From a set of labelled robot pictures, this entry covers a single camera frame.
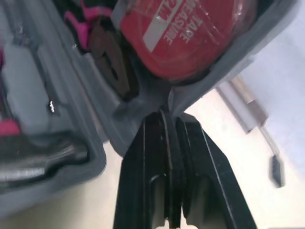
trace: metal tool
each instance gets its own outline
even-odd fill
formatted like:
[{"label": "metal tool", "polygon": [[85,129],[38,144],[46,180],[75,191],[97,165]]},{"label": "metal tool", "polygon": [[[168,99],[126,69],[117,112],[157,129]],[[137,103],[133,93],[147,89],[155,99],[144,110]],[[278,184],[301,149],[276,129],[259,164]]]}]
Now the metal tool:
[{"label": "metal tool", "polygon": [[147,116],[122,161],[114,229],[255,229],[231,166],[188,114]]},{"label": "metal tool", "polygon": [[48,148],[33,145],[24,135],[2,136],[0,151],[0,185],[47,178],[60,167],[83,163],[88,158],[86,145],[66,136]]},{"label": "metal tool", "polygon": [[95,64],[109,84],[125,101],[139,93],[139,83],[133,71],[129,51],[122,37],[101,26],[102,18],[109,18],[112,10],[96,6],[82,9],[69,0],[54,0],[68,24],[81,53],[90,52]]}]

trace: red tape measure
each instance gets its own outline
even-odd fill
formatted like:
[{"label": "red tape measure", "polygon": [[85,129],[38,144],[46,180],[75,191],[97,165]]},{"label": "red tape measure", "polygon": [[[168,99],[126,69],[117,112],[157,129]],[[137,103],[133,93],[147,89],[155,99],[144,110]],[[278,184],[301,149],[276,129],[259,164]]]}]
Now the red tape measure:
[{"label": "red tape measure", "polygon": [[256,0],[141,0],[120,28],[155,75],[179,80],[209,67],[256,15]]}]

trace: gray plastic tool case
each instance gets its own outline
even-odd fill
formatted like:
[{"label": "gray plastic tool case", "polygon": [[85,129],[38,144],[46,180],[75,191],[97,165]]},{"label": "gray plastic tool case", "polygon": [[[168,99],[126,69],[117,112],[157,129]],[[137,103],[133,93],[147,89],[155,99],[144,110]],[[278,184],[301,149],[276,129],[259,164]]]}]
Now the gray plastic tool case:
[{"label": "gray plastic tool case", "polygon": [[[171,85],[150,77],[137,59],[132,60],[140,93],[124,102],[101,76],[91,55],[81,55],[75,48],[73,37],[51,0],[16,2],[22,6],[24,23],[37,48],[33,54],[14,46],[14,34],[0,4],[0,32],[5,34],[6,55],[6,66],[1,74],[8,85],[8,95],[10,90],[20,91],[8,96],[12,112],[21,120],[22,131],[32,137],[60,131],[77,133],[86,140],[90,157],[87,163],[63,167],[46,180],[18,188],[0,187],[0,217],[43,202],[59,191],[101,174],[106,166],[103,142],[109,139],[114,149],[124,156],[144,117],[165,103],[174,116],[179,116],[217,84],[236,76],[251,63],[253,55],[291,22],[300,3],[297,0],[260,0],[259,17],[254,26],[232,44],[207,76],[196,83]],[[39,58],[40,67],[61,102],[59,109],[64,114],[61,118],[49,119],[45,114],[43,104],[48,98],[33,55]],[[40,97],[24,94],[22,86],[25,85]],[[33,107],[37,110],[28,109],[20,102],[28,100],[35,103]]]}]

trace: gray plastic compartment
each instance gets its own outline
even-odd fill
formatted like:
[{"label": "gray plastic compartment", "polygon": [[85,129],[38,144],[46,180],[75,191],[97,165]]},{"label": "gray plastic compartment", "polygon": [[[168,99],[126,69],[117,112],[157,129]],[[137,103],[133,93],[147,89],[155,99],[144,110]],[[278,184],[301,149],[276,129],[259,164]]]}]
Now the gray plastic compartment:
[{"label": "gray plastic compartment", "polygon": [[88,95],[96,109],[99,120],[114,149],[125,155],[141,121],[150,112],[158,110],[168,102],[171,113],[179,116],[208,91],[224,80],[236,76],[252,62],[252,56],[265,47],[293,19],[299,0],[274,0],[260,15],[254,26],[237,39],[221,59],[215,63],[210,73],[202,80],[188,86],[170,86],[161,79],[149,77],[147,70],[134,63],[140,82],[140,94],[129,103],[119,99],[96,69],[90,54],[81,56],[75,47],[72,35],[62,19],[55,13],[51,1],[43,1],[52,20],[57,24],[62,42],[77,69]]},{"label": "gray plastic compartment", "polygon": [[[5,52],[7,52],[4,53],[5,65],[3,72],[1,72],[4,75],[3,80],[8,84],[8,89],[19,90],[21,86],[19,74],[24,73],[24,77],[29,77],[30,81],[35,81],[35,83],[38,84],[37,86],[40,86],[40,88],[37,89],[37,93],[38,95],[43,95],[41,101],[44,102],[46,99],[44,95],[45,92],[39,81],[37,81],[37,72],[35,69],[30,68],[30,66],[34,68],[35,66],[31,62],[31,57],[28,56],[29,53],[26,49],[14,46],[12,43],[12,34],[7,30],[9,26],[2,7],[2,1],[4,0],[0,0],[0,32],[1,36],[2,33],[5,32],[3,39]],[[99,122],[96,121],[97,118],[91,107],[88,96],[82,83],[76,77],[77,71],[74,69],[69,56],[62,48],[60,37],[56,32],[56,26],[52,24],[48,17],[48,12],[42,5],[42,1],[24,0],[21,2],[21,0],[18,0],[18,3],[25,3],[24,10],[28,10],[33,17],[38,14],[39,20],[33,20],[35,22],[33,26],[37,27],[37,31],[41,36],[37,54],[40,56],[40,61],[48,72],[50,83],[56,89],[56,94],[67,112],[67,117],[65,118],[68,119],[68,124],[65,125],[65,127],[69,126],[68,128],[71,131],[85,140],[89,151],[89,162],[83,165],[65,166],[53,177],[40,182],[19,187],[0,186],[0,218],[11,215],[37,203],[44,202],[57,192],[88,181],[100,175],[106,166],[106,155],[102,147],[105,136],[102,127]],[[22,61],[22,58],[25,57],[28,57],[29,59]],[[19,96],[22,93],[26,94],[25,91],[21,90],[20,94],[14,95],[16,96],[16,98],[14,98],[16,101],[14,102],[17,102],[17,99],[21,99]],[[40,106],[41,101],[39,103],[34,102],[35,106]],[[55,129],[55,132],[61,131],[61,127],[57,128],[56,124]]]}]

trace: pliers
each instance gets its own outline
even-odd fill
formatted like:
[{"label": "pliers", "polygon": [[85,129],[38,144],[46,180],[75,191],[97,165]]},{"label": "pliers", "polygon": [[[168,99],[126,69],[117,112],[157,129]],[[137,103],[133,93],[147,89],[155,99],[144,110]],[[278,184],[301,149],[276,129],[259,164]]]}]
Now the pliers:
[{"label": "pliers", "polygon": [[122,45],[122,37],[115,32],[110,20],[109,30],[101,26],[101,22],[106,21],[103,19],[110,18],[112,9],[88,7],[85,0],[81,0],[81,7],[71,0],[53,1],[70,28],[80,53],[92,54],[96,67],[123,100],[135,97],[139,84],[131,67],[128,48]]}]

